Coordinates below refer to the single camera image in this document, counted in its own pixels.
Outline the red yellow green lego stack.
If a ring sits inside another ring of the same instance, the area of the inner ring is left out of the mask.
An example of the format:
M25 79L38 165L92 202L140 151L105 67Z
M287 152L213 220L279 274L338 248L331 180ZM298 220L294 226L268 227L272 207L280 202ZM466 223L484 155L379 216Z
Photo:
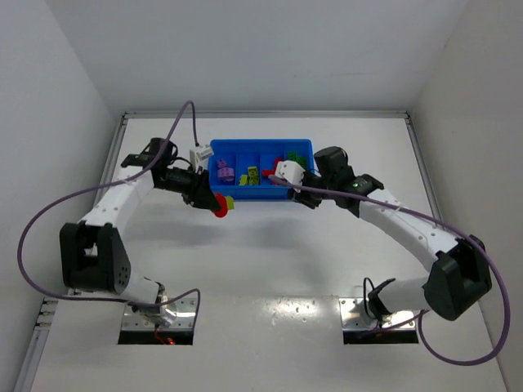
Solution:
M229 211L235 209L235 201L231 196L215 194L215 199L218 202L219 208L216 211L213 211L214 216L223 218L228 214Z

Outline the purple lego brick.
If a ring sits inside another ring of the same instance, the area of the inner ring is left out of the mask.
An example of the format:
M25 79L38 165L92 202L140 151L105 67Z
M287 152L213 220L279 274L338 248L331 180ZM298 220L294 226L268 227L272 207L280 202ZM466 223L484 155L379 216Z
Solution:
M232 167L222 167L217 170L217 178L224 183L235 182L235 170Z
M228 164L227 164L226 160L225 159L219 159L217 161L217 168L218 169L228 168Z

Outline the long green lego brick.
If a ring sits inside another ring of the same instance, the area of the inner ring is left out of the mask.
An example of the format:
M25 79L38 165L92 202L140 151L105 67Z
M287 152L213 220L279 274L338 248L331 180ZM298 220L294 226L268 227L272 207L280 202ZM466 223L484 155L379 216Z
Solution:
M305 157L297 156L297 163L304 169L307 169L307 161Z

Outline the long lime lego brick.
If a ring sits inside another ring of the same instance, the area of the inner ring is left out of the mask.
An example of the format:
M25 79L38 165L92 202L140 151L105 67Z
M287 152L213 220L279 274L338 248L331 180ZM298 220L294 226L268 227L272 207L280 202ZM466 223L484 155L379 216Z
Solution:
M248 185L260 185L260 177L259 176L251 176L248 175Z

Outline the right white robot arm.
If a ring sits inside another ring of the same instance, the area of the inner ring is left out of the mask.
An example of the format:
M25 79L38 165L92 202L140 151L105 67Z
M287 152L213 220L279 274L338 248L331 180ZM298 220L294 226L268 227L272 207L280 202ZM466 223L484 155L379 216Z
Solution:
M485 247L440 225L402 211L396 197L369 174L355 175L346 152L336 146L314 155L318 172L291 161L279 163L277 176L294 187L292 200L311 209L322 200L374 225L413 255L427 276L389 278L366 294L371 316L381 320L401 310L432 310L454 321L492 288Z

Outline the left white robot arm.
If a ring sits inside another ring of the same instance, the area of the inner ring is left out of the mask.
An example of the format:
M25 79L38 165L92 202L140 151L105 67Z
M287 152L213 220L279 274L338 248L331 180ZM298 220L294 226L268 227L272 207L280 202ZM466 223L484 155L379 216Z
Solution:
M109 293L143 314L162 313L167 296L164 286L132 267L122 234L134 212L153 190L182 196L185 204L212 212L227 213L227 201L212 192L209 173L192 167L174 167L177 147L153 138L139 154L122 162L115 186L79 222L60 230L62 278L68 288Z

